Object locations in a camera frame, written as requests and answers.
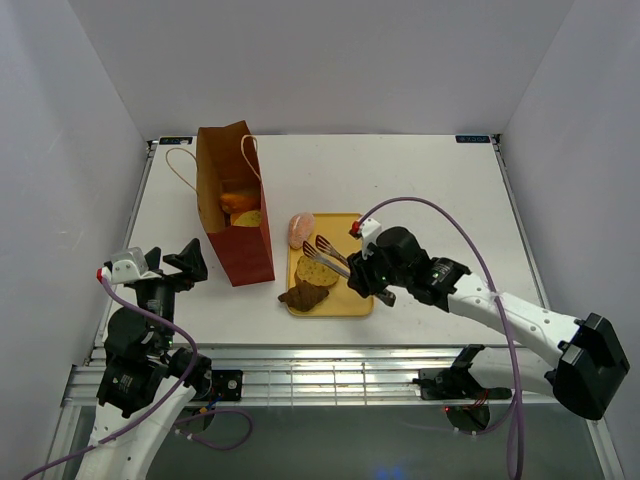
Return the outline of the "metal serving tongs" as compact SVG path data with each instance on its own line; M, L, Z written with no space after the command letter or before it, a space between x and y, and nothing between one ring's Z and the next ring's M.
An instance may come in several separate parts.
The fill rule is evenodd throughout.
M346 280L350 278L351 271L347 258L322 235L316 236L314 246L304 241L302 251L306 257L328 267Z

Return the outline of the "flower shaped golden bread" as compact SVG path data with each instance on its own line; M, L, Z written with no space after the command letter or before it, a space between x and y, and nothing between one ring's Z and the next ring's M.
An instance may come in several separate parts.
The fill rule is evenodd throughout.
M248 188L224 192L219 197L219 205L222 211L229 215L259 210L261 190Z

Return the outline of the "orange oval bread loaf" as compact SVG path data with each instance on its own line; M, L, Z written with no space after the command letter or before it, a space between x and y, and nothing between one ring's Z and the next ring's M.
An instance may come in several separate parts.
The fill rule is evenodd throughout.
M230 223L237 227L259 227L262 222L262 214L260 210L249 210L246 212L232 213L230 215Z

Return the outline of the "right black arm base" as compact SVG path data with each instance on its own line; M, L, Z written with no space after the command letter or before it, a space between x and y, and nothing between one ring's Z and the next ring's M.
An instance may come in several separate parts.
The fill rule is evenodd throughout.
M487 350L485 345L469 344L461 350L449 367L436 373L420 369L412 383L419 387L423 400L473 400L475 403L481 403L486 400L510 399L510 388L486 388L471 374L473 361Z

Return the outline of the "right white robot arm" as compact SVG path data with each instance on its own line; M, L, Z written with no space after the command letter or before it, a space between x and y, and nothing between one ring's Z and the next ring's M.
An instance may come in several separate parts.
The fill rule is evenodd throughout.
M383 229L367 219L355 222L350 233L362 247L348 258L348 285L361 297L400 287L421 304L511 333L547 363L550 369L543 381L561 405L589 420L604 416L630 370L607 318L592 313L578 319L510 294L496 294L467 266L430 257L404 227Z

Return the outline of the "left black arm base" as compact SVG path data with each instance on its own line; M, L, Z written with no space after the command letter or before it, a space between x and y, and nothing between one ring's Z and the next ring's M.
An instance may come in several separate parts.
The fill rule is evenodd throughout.
M243 381L242 370L215 369L209 357L198 355L184 384L195 389L195 401L237 402L242 399Z

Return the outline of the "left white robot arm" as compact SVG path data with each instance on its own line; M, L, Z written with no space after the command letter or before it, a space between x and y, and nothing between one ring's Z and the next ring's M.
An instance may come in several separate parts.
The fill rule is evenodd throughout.
M209 358L190 340L172 348L175 297L208 277L198 239L178 254L134 247L113 254L97 279L119 304L107 325L89 450L79 479L143 479L184 407L212 387Z

